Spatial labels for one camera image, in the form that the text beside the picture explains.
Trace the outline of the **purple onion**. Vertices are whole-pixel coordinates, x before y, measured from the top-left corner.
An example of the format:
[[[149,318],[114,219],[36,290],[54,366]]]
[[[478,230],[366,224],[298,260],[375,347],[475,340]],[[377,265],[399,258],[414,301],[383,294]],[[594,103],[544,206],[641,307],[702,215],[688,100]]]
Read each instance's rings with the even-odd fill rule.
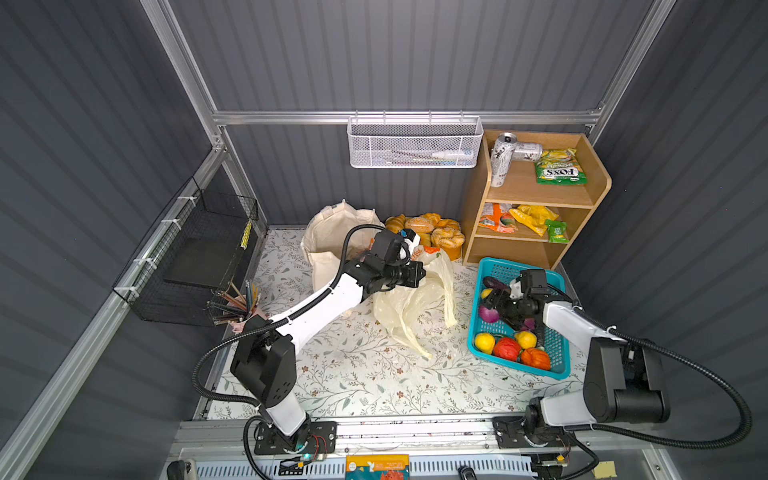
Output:
[[[536,328],[536,322],[533,318],[527,318],[524,320],[522,327],[520,328],[521,331],[529,331],[533,332]]]
[[[478,315],[481,318],[482,321],[493,324],[500,320],[501,316],[497,309],[495,308],[488,308],[486,306],[481,305],[478,308]]]

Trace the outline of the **yellow plastic grocery bag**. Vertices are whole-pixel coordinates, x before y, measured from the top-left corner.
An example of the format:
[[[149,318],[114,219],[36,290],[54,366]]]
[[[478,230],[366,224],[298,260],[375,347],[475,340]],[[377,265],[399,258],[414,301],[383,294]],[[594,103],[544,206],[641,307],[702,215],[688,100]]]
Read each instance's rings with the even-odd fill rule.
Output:
[[[432,352],[419,342],[414,328],[422,315],[439,306],[447,329],[458,324],[453,261],[442,248],[422,246],[416,248],[412,260],[423,263],[425,278],[415,289],[399,286],[374,294],[373,315],[393,340],[431,360]]]

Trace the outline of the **canvas tote bag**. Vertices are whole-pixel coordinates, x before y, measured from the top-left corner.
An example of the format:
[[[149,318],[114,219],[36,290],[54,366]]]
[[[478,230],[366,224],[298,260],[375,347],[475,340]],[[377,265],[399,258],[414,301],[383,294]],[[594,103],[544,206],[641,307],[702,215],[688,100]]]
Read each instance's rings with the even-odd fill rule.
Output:
[[[312,270],[312,288],[320,291],[336,275],[342,259],[346,260],[369,248],[377,229],[362,229],[353,234],[347,253],[342,256],[343,242],[349,230],[362,224],[383,227],[372,209],[357,209],[342,200],[324,207],[307,225],[301,249]]]

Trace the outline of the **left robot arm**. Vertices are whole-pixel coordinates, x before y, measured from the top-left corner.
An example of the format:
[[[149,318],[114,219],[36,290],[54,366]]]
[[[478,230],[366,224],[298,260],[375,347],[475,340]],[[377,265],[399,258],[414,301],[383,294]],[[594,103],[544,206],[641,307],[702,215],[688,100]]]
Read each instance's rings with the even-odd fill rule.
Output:
[[[237,342],[230,373],[257,401],[259,412],[298,451],[311,420],[295,394],[296,357],[323,328],[375,293],[398,286],[417,288],[426,276],[412,255],[421,238],[411,229],[394,233],[363,224],[348,231],[336,273],[295,307],[265,320],[249,319]]]

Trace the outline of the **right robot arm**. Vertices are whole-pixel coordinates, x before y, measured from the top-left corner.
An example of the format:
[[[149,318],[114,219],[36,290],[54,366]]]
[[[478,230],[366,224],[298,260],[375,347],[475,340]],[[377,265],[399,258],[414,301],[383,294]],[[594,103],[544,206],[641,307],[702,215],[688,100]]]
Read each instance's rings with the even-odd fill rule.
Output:
[[[536,335],[554,330],[587,354],[581,391],[529,402],[519,427],[529,444],[545,446],[564,427],[669,419],[660,355],[589,320],[576,300],[548,283],[545,271],[524,270],[507,285],[486,277],[482,284],[489,293],[480,306],[495,310],[508,326],[529,326]]]

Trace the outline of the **yellow fruit centre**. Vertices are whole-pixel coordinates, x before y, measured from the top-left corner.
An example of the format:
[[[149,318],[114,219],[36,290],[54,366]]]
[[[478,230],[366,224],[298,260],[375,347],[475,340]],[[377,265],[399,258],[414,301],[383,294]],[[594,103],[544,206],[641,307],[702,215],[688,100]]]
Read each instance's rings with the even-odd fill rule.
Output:
[[[522,350],[536,348],[538,345],[537,336],[531,331],[520,331],[515,334],[515,340]]]

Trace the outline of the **yellow fruit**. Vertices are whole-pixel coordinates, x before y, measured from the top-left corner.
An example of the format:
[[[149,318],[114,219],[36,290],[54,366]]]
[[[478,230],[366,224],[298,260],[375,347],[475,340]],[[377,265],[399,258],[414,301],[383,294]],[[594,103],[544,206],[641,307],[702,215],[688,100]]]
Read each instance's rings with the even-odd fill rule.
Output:
[[[484,353],[486,355],[492,355],[493,354],[493,350],[495,348],[495,345],[496,345],[495,337],[492,334],[488,333],[488,332],[478,333],[474,337],[474,346],[475,346],[475,348],[478,351],[480,351],[480,352],[482,352],[482,353]]]
[[[536,348],[538,345],[537,336],[531,331],[520,331],[515,334],[515,340],[522,350]]]

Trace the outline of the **braided bread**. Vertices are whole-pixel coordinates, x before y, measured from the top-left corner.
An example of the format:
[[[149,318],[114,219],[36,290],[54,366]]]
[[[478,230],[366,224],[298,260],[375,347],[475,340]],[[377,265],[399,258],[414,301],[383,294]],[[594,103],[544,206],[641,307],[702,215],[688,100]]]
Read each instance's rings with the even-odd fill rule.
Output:
[[[385,227],[389,231],[399,234],[405,228],[406,221],[407,217],[404,214],[392,216],[386,219]]]

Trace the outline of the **teal plastic basket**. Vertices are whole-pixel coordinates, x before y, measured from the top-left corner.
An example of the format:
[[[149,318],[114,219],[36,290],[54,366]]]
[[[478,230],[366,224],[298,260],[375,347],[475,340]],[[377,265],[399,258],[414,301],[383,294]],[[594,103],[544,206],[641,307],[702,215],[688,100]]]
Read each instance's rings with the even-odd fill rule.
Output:
[[[503,305],[509,288],[532,267],[485,258],[478,267],[469,323],[468,348],[481,360],[523,373],[564,380],[571,373],[570,344],[563,335]]]

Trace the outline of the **red tomato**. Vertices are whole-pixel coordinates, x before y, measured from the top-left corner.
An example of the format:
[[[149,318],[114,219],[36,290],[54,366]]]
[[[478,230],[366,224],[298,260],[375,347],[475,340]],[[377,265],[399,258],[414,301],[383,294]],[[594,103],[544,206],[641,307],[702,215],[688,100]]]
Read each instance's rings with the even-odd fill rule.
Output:
[[[496,342],[492,355],[505,361],[517,362],[521,351],[514,338],[503,337]]]

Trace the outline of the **sugared bun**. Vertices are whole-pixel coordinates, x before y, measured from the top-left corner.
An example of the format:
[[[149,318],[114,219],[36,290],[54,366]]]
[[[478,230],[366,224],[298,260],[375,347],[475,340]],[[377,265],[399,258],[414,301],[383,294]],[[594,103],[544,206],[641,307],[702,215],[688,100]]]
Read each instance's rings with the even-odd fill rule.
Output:
[[[404,228],[413,230],[418,234],[430,234],[434,230],[435,226],[429,219],[418,216],[408,218],[404,223]]]

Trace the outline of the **yellow fruit bottom left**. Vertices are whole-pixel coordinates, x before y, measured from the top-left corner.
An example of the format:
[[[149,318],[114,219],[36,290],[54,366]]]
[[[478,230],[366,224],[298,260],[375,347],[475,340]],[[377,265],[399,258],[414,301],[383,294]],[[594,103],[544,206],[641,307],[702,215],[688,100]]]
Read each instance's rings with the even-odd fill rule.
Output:
[[[495,348],[495,345],[496,345],[495,337],[492,334],[488,333],[488,332],[478,333],[474,337],[474,346],[475,346],[475,348],[478,351],[480,351],[480,352],[482,352],[482,353],[484,353],[486,355],[492,355],[493,354],[493,350]]]

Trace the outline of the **orange pumpkin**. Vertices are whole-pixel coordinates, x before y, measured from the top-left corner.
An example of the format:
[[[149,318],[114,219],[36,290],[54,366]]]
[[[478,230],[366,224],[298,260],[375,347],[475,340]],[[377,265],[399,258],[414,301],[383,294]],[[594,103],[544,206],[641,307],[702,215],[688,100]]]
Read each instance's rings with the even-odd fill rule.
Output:
[[[551,369],[551,359],[549,355],[538,348],[529,348],[521,352],[520,361],[529,367],[549,371]]]

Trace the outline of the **round sugared bread loaf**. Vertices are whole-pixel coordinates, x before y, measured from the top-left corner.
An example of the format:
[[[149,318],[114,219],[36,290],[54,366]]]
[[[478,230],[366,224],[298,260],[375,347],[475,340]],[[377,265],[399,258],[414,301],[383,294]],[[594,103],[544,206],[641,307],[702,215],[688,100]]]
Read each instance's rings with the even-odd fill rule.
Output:
[[[432,245],[446,252],[451,261],[461,258],[465,235],[452,227],[438,227],[431,233]]]

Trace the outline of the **yellow bread tray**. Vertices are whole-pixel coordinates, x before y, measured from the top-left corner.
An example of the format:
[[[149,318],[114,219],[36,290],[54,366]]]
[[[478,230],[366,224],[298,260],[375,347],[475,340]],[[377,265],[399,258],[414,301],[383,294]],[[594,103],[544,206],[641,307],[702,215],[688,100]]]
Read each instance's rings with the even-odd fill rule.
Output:
[[[457,220],[450,219],[450,218],[443,218],[441,215],[439,215],[437,213],[424,213],[424,214],[422,214],[420,216],[429,219],[434,224],[435,228],[438,228],[438,227],[452,227],[452,228],[455,228],[455,229],[461,231],[460,224],[459,224],[459,222]],[[420,238],[420,244],[424,246],[425,250],[428,253],[436,253],[437,250],[440,249],[440,248],[436,248],[436,247],[434,247],[432,245],[431,233],[430,234],[418,234],[418,233],[416,233],[416,234]]]

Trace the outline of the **small green packet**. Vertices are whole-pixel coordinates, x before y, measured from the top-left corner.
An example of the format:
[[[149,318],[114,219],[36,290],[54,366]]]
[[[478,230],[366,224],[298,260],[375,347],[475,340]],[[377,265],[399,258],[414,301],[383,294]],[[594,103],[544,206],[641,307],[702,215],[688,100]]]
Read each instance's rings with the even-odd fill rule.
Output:
[[[547,227],[547,233],[550,243],[554,244],[568,244],[569,239],[567,237],[567,223],[547,219],[545,221]]]

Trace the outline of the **yellow snack packet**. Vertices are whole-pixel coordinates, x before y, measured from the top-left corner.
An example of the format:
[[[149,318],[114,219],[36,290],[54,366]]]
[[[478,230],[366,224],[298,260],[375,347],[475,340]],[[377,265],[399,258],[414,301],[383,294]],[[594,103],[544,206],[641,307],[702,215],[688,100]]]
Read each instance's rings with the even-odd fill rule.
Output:
[[[546,206],[519,205],[509,210],[514,220],[543,237],[548,227],[546,221],[555,221],[559,215]]]

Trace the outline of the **orange snack packet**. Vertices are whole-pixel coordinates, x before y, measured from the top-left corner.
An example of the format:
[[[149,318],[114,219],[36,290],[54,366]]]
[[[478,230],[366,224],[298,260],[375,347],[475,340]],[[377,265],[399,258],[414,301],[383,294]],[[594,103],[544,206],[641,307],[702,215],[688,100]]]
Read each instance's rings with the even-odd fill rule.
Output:
[[[510,213],[512,208],[513,204],[486,202],[478,220],[478,227],[501,234],[516,233],[518,225]]]

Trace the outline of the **wooden shelf unit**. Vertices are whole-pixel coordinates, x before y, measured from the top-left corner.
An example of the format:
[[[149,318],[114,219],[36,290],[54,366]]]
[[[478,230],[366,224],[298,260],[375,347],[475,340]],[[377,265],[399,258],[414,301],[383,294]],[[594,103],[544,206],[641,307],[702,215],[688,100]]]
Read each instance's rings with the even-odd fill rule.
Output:
[[[546,150],[574,148],[587,183],[576,186],[539,184],[533,163],[514,161],[505,183],[493,187],[490,151],[500,133],[499,130],[484,133],[476,166],[471,170],[462,197],[459,222],[466,237],[462,261],[471,265],[493,257],[553,270],[576,243],[576,238],[608,194],[612,180],[585,134],[523,131],[516,136],[524,143],[537,143]],[[483,207],[492,203],[539,205],[550,209],[567,224],[565,236],[568,242],[552,243],[546,234],[540,236],[522,224],[514,233],[500,233],[480,226]]]

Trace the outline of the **toothpaste tube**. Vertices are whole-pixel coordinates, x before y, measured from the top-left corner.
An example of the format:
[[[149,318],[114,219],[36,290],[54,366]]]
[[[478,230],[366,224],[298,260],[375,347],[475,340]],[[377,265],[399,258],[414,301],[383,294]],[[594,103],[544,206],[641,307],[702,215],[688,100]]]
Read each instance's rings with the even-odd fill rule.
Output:
[[[475,160],[473,150],[443,150],[433,152],[431,157],[439,161],[454,162],[456,164],[467,164]]]

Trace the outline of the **green candy bag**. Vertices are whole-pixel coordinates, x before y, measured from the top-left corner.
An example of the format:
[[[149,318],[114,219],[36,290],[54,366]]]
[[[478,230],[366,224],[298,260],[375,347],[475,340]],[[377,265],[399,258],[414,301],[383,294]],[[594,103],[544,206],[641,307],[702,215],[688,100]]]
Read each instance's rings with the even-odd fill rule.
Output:
[[[586,185],[587,176],[575,148],[544,150],[535,162],[536,181],[541,185]]]

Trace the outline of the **lying white can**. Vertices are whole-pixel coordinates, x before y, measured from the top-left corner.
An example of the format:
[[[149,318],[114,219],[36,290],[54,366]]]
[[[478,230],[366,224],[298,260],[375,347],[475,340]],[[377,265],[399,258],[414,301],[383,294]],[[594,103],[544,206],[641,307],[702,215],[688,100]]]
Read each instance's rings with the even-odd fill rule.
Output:
[[[516,142],[511,159],[513,161],[538,161],[543,153],[543,147],[538,143]]]

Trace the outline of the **pink pencil cup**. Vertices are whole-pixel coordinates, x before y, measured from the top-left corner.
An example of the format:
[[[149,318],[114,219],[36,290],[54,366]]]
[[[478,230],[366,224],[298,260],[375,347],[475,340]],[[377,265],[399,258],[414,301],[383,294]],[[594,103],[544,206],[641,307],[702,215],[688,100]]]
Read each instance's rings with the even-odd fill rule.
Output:
[[[260,307],[259,289],[251,280],[245,280],[241,288],[230,281],[214,293],[206,311],[215,326],[229,326],[234,333],[241,333],[252,318],[268,317]]]

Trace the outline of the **tall white energy can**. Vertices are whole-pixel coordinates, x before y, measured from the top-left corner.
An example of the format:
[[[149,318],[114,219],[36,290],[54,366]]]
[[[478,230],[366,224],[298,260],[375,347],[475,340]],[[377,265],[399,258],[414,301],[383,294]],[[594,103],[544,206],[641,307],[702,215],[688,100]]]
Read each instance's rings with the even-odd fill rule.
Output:
[[[503,132],[495,140],[490,152],[490,185],[493,188],[499,188],[504,184],[517,144],[517,136],[512,132]]]

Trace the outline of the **teal orange card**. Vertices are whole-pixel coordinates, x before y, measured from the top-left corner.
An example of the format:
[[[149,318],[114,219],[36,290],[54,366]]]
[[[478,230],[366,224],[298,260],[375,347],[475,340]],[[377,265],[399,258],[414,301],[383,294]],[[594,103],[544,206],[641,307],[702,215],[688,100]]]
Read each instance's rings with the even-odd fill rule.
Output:
[[[346,480],[409,480],[408,455],[348,455]]]

